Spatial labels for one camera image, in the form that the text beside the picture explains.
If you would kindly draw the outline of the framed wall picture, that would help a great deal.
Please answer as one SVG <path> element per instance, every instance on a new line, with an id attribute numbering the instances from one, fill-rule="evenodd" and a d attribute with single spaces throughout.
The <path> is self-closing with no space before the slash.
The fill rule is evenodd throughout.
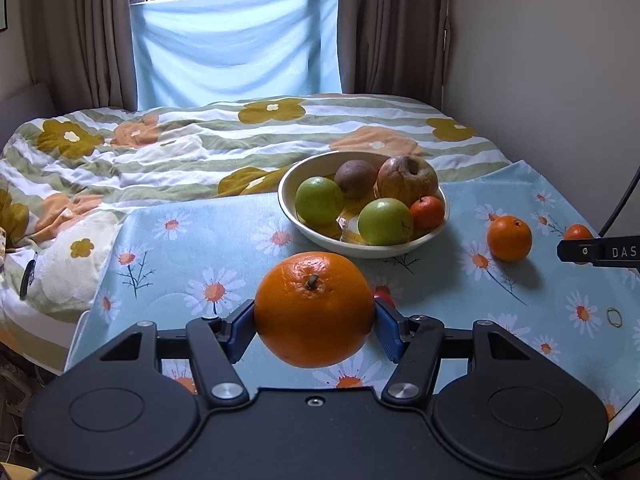
<path id="1" fill-rule="evenodd" d="M 6 0 L 0 0 L 0 32 L 8 28 L 8 18 L 6 17 Z"/>

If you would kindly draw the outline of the yellow rubber band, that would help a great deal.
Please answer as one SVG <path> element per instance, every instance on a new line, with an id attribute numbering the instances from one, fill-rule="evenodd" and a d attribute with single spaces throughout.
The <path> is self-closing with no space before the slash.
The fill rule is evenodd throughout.
<path id="1" fill-rule="evenodd" d="M 609 307 L 606 309 L 606 319 L 608 320 L 608 324 L 615 328 L 622 328 L 624 326 L 623 315 L 620 313 L 620 310 Z"/>

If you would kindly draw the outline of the crumpled patterned paper packet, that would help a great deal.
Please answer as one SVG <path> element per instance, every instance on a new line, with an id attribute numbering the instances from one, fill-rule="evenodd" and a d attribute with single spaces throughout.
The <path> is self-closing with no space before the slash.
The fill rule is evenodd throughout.
<path id="1" fill-rule="evenodd" d="M 0 228 L 0 269 L 3 268 L 6 261 L 6 231 Z"/>

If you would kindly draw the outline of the left brown curtain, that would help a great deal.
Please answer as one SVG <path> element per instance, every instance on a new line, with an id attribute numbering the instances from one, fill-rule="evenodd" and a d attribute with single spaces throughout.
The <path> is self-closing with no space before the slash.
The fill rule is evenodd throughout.
<path id="1" fill-rule="evenodd" d="M 22 18 L 30 76 L 56 110 L 137 108 L 129 0 L 22 0 Z"/>

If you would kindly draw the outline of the right brown curtain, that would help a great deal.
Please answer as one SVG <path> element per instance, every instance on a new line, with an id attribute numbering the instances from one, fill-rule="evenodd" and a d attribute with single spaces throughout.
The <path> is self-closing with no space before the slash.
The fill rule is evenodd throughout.
<path id="1" fill-rule="evenodd" d="M 441 107 L 448 6 L 449 0 L 338 0 L 342 90 Z"/>

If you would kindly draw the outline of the large orange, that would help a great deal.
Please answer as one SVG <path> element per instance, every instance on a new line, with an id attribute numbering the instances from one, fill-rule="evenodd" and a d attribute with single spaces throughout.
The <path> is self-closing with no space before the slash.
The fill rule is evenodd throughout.
<path id="1" fill-rule="evenodd" d="M 257 333 L 280 360 L 301 368 L 337 364 L 366 343 L 375 306 L 367 279 L 349 259 L 301 252 L 276 264 L 254 300 Z"/>

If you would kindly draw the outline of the brown kiwi fruit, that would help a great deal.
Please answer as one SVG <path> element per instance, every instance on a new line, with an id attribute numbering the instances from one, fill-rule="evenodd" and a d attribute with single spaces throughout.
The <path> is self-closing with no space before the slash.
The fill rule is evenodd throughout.
<path id="1" fill-rule="evenodd" d="M 351 159 L 337 169 L 334 182 L 348 200 L 360 200 L 368 195 L 375 184 L 378 172 L 362 159 Z"/>

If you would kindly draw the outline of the small tangerine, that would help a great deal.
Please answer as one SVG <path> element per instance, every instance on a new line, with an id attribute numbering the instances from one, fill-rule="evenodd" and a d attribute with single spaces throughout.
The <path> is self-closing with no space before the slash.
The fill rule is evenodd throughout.
<path id="1" fill-rule="evenodd" d="M 427 232 L 438 228 L 445 218 L 445 205 L 436 196 L 423 196 L 409 208 L 416 231 Z"/>
<path id="2" fill-rule="evenodd" d="M 563 262 L 586 264 L 591 262 L 593 236 L 582 224 L 573 224 L 558 245 L 558 257 Z"/>

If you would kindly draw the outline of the large wrinkled brown apple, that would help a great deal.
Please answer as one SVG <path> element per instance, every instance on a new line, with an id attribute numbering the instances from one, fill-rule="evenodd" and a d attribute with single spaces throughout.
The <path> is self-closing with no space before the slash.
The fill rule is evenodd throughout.
<path id="1" fill-rule="evenodd" d="M 411 207 L 419 198 L 436 194 L 438 177 L 435 169 L 418 156 L 394 156 L 378 170 L 376 188 L 379 198 L 394 198 Z"/>

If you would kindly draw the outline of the light blue window cloth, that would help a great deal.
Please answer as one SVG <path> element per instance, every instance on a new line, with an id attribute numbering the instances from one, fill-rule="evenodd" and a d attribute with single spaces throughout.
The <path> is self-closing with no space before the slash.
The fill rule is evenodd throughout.
<path id="1" fill-rule="evenodd" d="M 138 107 L 341 92 L 338 0 L 153 0 L 130 8 Z"/>

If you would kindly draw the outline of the green apple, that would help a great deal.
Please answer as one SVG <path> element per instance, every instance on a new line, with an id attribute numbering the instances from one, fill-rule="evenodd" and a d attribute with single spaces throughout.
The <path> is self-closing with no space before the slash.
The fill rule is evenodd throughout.
<path id="1" fill-rule="evenodd" d="M 312 226 L 333 223 L 344 208 L 340 187 L 326 177 L 310 177 L 298 186 L 294 205 L 296 214 Z"/>
<path id="2" fill-rule="evenodd" d="M 379 198 L 360 211 L 358 231 L 369 245 L 405 244 L 413 236 L 413 218 L 409 208 L 400 200 Z"/>

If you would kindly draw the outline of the cream ceramic bowl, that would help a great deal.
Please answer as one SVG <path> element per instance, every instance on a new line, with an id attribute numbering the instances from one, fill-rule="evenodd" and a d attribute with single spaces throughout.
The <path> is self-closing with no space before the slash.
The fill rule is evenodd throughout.
<path id="1" fill-rule="evenodd" d="M 450 203 L 441 186 L 438 188 L 436 196 L 442 201 L 445 208 L 442 223 L 434 230 L 422 234 L 414 234 L 413 238 L 405 244 L 392 246 L 366 244 L 359 236 L 357 226 L 358 214 L 363 205 L 359 206 L 353 200 L 345 203 L 345 208 L 333 224 L 320 226 L 319 229 L 307 224 L 298 214 L 295 206 L 295 194 L 299 185 L 312 177 L 332 179 L 338 167 L 349 159 L 365 160 L 375 169 L 378 169 L 384 164 L 387 156 L 372 152 L 329 151 L 296 162 L 282 177 L 278 186 L 280 208 L 286 218 L 308 240 L 330 252 L 336 252 L 349 258 L 389 259 L 413 252 L 430 240 L 434 240 L 445 229 L 450 217 Z"/>

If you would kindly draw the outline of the floral striped duvet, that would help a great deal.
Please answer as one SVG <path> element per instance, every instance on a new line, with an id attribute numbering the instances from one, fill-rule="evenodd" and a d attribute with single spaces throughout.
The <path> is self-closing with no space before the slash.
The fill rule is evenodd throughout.
<path id="1" fill-rule="evenodd" d="M 20 125 L 1 151 L 1 340 L 62 370 L 129 211 L 273 191 L 296 162 L 332 150 L 424 157 L 440 180 L 508 164 L 435 107 L 373 94 L 281 96 L 145 112 L 95 108 Z M 21 279 L 36 259 L 28 295 Z"/>

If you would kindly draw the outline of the black small device on bed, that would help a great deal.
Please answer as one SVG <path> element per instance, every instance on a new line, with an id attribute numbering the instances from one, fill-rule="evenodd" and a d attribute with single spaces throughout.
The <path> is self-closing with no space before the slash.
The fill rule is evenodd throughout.
<path id="1" fill-rule="evenodd" d="M 32 281 L 34 280 L 35 266 L 36 266 L 35 258 L 30 259 L 29 262 L 26 264 L 26 268 L 24 270 L 24 273 L 21 279 L 20 292 L 18 293 L 18 296 L 20 296 L 21 300 L 24 300 L 28 295 L 29 286 L 32 284 Z"/>

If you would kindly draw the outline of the small red tomato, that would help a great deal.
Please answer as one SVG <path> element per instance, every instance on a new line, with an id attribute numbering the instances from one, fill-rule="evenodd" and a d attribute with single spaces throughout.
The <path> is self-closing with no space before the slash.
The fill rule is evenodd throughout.
<path id="1" fill-rule="evenodd" d="M 376 285 L 373 289 L 373 297 L 376 300 L 386 302 L 392 308 L 396 308 L 390 289 L 386 285 Z"/>

